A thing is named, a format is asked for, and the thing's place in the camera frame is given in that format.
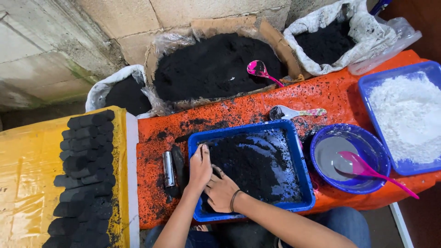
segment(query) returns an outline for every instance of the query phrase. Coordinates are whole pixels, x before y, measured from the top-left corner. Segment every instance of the gray liquid mixture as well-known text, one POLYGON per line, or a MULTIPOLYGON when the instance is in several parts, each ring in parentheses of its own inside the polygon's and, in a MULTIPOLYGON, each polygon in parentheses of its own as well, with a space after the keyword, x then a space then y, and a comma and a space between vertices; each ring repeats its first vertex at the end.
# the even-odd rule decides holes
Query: gray liquid mixture
POLYGON ((356 177, 356 175, 349 175, 342 173, 334 168, 334 164, 339 163, 344 168, 352 167, 352 162, 341 157, 338 152, 350 151, 358 155, 358 151, 351 142, 345 138, 333 136, 320 141, 315 147, 315 162, 320 168, 321 172, 327 177, 338 181, 347 181, 356 177))

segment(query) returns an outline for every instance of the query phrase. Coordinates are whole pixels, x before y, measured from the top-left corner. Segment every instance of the hand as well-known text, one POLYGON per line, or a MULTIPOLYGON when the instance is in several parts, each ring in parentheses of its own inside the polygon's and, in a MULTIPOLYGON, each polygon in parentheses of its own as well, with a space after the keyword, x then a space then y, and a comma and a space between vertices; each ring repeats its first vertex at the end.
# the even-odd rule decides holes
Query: hand
POLYGON ((188 186, 201 194, 213 174, 210 151, 206 144, 200 144, 190 159, 190 180, 188 186))
POLYGON ((231 178, 217 166, 212 165, 213 169, 217 171, 221 178, 216 175, 211 175, 211 180, 205 187, 204 192, 209 196, 208 204, 219 213, 231 213, 231 201, 234 193, 239 190, 239 187, 231 178))

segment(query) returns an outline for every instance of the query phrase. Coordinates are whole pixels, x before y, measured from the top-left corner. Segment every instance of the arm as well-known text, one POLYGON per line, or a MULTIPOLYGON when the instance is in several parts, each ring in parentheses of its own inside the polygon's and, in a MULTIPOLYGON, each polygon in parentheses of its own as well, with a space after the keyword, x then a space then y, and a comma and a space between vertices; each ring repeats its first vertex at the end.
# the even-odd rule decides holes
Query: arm
POLYGON ((200 145, 190 159, 190 180, 178 206, 171 215, 153 248, 183 248, 187 240, 194 209, 213 173, 206 145, 200 145))
POLYGON ((263 226, 276 237, 296 248, 356 248, 346 237, 301 215, 256 200, 239 187, 218 167, 222 178, 211 176, 205 192, 208 203, 216 212, 243 214, 263 226))

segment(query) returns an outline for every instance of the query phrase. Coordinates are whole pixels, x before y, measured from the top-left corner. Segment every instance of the pink plastic spoon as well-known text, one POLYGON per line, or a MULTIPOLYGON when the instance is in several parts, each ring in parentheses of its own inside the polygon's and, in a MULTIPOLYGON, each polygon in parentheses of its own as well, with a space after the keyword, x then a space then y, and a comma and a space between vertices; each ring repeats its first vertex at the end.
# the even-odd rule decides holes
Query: pink plastic spoon
POLYGON ((247 72, 251 75, 271 79, 272 81, 276 82, 280 87, 284 87, 281 82, 268 74, 265 64, 260 60, 254 60, 250 62, 247 66, 247 72))
POLYGON ((408 189, 406 186, 400 184, 399 182, 393 180, 390 177, 383 176, 379 174, 378 172, 374 171, 360 156, 357 154, 354 154, 350 151, 341 151, 338 154, 340 154, 344 159, 349 160, 352 162, 352 166, 348 165, 342 165, 342 164, 334 164, 334 167, 344 173, 347 174, 354 174, 354 175, 363 175, 363 176, 371 176, 371 177, 379 177, 381 179, 385 179, 396 186, 400 187, 402 190, 404 190, 406 193, 408 193, 410 196, 419 199, 419 197, 412 192, 410 189, 408 189))

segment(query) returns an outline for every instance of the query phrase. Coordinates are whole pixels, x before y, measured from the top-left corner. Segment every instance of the white powder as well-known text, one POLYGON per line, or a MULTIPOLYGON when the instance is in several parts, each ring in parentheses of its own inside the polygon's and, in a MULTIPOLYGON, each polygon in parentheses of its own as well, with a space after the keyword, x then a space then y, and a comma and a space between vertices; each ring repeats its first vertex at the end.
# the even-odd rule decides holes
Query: white powder
POLYGON ((441 90, 424 72, 386 79, 369 102, 393 160, 432 163, 441 155, 441 90))

